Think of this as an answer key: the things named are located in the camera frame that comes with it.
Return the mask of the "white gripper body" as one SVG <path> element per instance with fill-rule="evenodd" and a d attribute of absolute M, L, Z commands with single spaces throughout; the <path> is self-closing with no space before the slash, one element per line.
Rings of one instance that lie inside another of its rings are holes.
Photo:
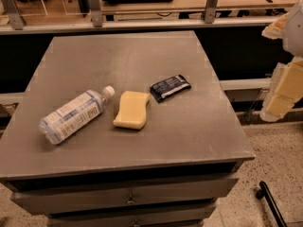
<path fill-rule="evenodd" d="M 303 0 L 298 0 L 287 16 L 283 48 L 294 56 L 303 57 Z"/>

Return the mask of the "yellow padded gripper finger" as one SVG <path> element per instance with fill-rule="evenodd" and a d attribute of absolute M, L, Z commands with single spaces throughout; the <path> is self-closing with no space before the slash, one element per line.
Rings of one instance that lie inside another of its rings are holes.
<path fill-rule="evenodd" d="M 281 39 L 288 15 L 289 13 L 285 13 L 280 16 L 275 22 L 264 28 L 261 35 L 271 40 Z"/>
<path fill-rule="evenodd" d="M 282 119 L 303 98 L 303 58 L 294 57 L 288 64 L 278 63 L 264 98 L 260 118 L 266 122 Z"/>

